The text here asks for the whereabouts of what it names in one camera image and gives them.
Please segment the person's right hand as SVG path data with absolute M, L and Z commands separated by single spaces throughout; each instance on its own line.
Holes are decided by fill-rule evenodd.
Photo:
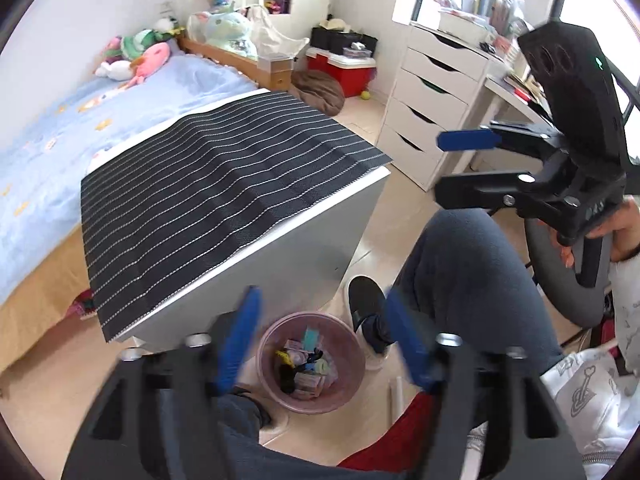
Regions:
M 588 238 L 612 235 L 610 261 L 623 262 L 634 258 L 639 253 L 640 245 L 640 214 L 639 205 L 634 196 L 627 195 L 611 217 L 593 229 Z

